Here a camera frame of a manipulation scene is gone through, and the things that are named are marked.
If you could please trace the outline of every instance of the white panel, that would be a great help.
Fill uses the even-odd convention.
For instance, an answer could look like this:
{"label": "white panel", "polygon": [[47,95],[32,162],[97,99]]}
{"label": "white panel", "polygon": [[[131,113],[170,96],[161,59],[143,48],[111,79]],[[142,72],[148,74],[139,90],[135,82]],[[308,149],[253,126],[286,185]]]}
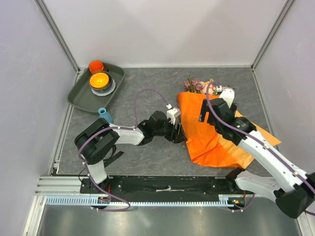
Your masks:
{"label": "white panel", "polygon": [[22,235],[75,72],[31,0],[0,8],[0,235]]}
{"label": "white panel", "polygon": [[314,9],[314,0],[295,2],[256,69],[281,152],[309,173],[315,172]]}
{"label": "white panel", "polygon": [[285,0],[45,0],[80,66],[250,65]]}

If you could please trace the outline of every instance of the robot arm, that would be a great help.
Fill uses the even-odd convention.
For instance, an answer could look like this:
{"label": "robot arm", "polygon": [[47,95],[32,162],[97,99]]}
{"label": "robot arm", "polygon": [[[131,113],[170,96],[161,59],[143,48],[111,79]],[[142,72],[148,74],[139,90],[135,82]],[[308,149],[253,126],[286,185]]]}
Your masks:
{"label": "robot arm", "polygon": [[[234,177],[235,183],[240,189],[254,192],[276,202],[277,206],[286,215],[297,218],[314,201],[314,194],[297,175],[306,180],[311,186],[315,186],[314,174],[308,175],[304,170],[287,160],[264,139],[248,119],[244,117],[236,118],[236,104],[233,103],[233,99],[233,89],[226,88],[219,98],[211,101],[212,108],[224,122],[245,131],[249,135],[239,133],[219,122],[211,114],[206,99],[202,104],[199,121],[204,122],[206,113],[209,113],[207,122],[214,125],[219,134],[251,154],[275,178],[263,178],[242,170]],[[250,136],[254,136],[264,145],[262,146]],[[288,164],[294,172],[289,170],[284,163]]]}
{"label": "robot arm", "polygon": [[81,157],[86,160],[88,169],[96,183],[101,183],[107,178],[105,167],[117,158],[110,157],[103,161],[107,153],[117,144],[145,145],[152,141],[154,136],[164,136],[173,143],[186,140],[179,123],[178,108],[170,108],[166,114],[155,111],[148,120],[139,123],[138,127],[117,126],[99,118],[81,134],[74,143],[78,150],[96,132],[112,127],[113,129],[103,132],[92,139],[82,150]]}

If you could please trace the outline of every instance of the green tray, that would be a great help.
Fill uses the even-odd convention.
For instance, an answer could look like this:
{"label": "green tray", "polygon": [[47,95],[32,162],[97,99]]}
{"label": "green tray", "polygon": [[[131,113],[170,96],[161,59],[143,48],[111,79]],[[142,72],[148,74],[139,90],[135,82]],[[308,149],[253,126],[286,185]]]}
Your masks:
{"label": "green tray", "polygon": [[112,78],[115,80],[115,90],[111,94],[103,97],[97,96],[92,93],[91,87],[89,85],[91,72],[89,69],[86,69],[68,94],[68,102],[72,106],[80,110],[95,114],[98,114],[99,108],[106,108],[108,106],[108,104],[122,85],[122,82],[125,78],[125,72],[119,66],[109,63],[103,64],[105,68],[108,69],[108,72],[111,74]]}

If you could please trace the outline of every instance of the light orange cloth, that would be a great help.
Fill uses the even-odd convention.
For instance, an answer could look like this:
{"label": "light orange cloth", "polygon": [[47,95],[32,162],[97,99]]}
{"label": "light orange cloth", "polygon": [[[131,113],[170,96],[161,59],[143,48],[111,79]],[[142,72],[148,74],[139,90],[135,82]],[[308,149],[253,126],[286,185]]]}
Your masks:
{"label": "light orange cloth", "polygon": [[[218,134],[214,126],[209,125],[206,121],[198,121],[202,101],[206,95],[181,92],[177,98],[181,109],[181,123],[187,137],[187,148],[193,163],[209,167],[241,167],[245,169],[253,161],[251,155]],[[242,115],[237,111],[235,116],[241,117]],[[256,124],[255,126],[271,145],[280,143],[267,131]]]}

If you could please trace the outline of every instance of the red cup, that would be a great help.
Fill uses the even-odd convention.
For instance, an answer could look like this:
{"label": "red cup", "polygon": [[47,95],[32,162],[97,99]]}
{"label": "red cup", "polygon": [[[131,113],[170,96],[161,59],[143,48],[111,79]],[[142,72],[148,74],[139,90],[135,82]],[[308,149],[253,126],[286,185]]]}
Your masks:
{"label": "red cup", "polygon": [[95,74],[97,72],[104,70],[104,64],[100,60],[94,60],[89,64],[89,70],[91,74]]}

